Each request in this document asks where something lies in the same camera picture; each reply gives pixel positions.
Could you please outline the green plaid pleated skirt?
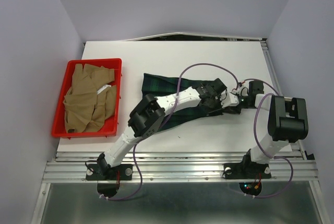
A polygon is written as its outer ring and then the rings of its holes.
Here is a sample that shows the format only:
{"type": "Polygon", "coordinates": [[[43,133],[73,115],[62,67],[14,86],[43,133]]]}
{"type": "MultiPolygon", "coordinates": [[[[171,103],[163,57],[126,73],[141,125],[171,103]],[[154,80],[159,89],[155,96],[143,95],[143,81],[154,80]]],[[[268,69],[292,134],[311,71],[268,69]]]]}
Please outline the green plaid pleated skirt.
{"type": "MultiPolygon", "coordinates": [[[[176,93],[178,77],[165,77],[153,74],[144,73],[144,79],[142,82],[141,92],[144,97],[147,94],[152,94],[155,97],[167,96],[169,94],[176,93]]],[[[210,80],[191,80],[182,78],[180,91],[185,90],[188,87],[210,83],[210,80]]],[[[212,117],[222,115],[222,111],[215,111],[207,113],[203,107],[198,108],[186,108],[174,112],[168,122],[163,125],[160,131],[177,127],[183,123],[190,122],[203,117],[212,117]]]]}

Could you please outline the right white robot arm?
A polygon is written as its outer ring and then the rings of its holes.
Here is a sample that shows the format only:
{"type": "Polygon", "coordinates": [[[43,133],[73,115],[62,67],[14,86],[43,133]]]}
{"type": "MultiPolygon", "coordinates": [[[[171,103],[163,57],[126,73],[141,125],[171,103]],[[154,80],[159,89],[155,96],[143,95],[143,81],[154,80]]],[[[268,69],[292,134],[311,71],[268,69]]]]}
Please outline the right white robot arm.
{"type": "Polygon", "coordinates": [[[261,109],[267,110],[267,133],[262,139],[256,138],[256,146],[247,151],[239,163],[225,163],[225,179],[269,179],[269,162],[284,147],[308,134],[308,116],[306,100],[289,98],[272,93],[264,93],[264,83],[252,80],[249,86],[239,84],[222,101],[229,112],[239,114],[241,109],[256,109],[259,116],[261,109]]]}

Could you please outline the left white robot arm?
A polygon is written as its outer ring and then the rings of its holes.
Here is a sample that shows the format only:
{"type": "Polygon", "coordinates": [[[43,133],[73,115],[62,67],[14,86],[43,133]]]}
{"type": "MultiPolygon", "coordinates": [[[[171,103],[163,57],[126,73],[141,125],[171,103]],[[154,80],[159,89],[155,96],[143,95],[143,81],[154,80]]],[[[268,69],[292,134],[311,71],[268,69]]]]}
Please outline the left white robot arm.
{"type": "Polygon", "coordinates": [[[221,95],[226,85],[217,78],[206,85],[199,84],[167,96],[155,97],[148,94],[131,111],[128,126],[118,140],[97,158],[98,173],[111,179],[125,155],[141,140],[158,132],[163,121],[174,112],[204,107],[209,113],[221,110],[221,95]]]}

